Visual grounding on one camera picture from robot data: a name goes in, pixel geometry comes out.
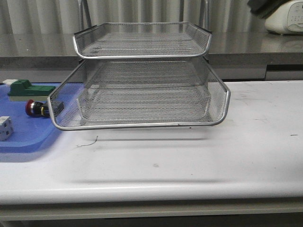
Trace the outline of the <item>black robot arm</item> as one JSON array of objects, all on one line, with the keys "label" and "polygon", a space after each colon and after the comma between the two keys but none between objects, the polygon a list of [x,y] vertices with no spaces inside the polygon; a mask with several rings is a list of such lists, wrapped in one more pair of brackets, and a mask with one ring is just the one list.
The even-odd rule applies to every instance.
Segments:
[{"label": "black robot arm", "polygon": [[288,0],[249,0],[247,5],[250,7],[250,12],[259,18],[268,18],[281,5]]}]

